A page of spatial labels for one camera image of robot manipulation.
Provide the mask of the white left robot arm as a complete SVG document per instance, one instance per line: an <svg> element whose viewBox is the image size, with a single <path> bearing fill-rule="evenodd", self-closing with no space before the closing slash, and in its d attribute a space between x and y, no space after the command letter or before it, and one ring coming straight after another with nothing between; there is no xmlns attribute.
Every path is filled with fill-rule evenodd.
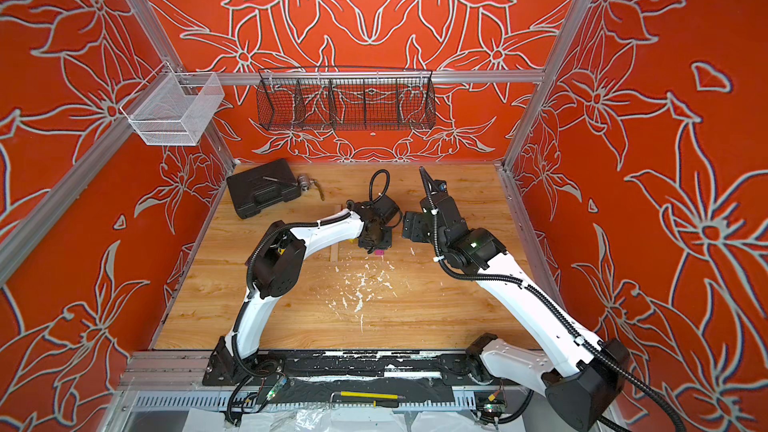
<svg viewBox="0 0 768 432"><path fill-rule="evenodd" d="M392 246L399 206L386 195L348 201L341 211L314 222L276 221L246 260L246 292L230 331L219 338L206 367L205 385L234 385L256 374L261 336L278 300L298 282L304 261L347 240L367 253Z"/></svg>

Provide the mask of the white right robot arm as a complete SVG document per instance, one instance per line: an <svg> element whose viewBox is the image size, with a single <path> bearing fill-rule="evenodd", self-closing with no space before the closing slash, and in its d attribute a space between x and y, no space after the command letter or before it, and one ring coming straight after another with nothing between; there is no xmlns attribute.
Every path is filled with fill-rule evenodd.
<svg viewBox="0 0 768 432"><path fill-rule="evenodd" d="M447 184L421 174L420 211L405 215L403 237L428 243L433 260L451 278L473 282L496 298L535 339L528 351L494 334L478 338L469 352L492 376L522 385L546 398L576 431L620 425L606 411L623 391L628 349L605 341L581 325L537 286L504 244L484 228L471 229Z"/></svg>

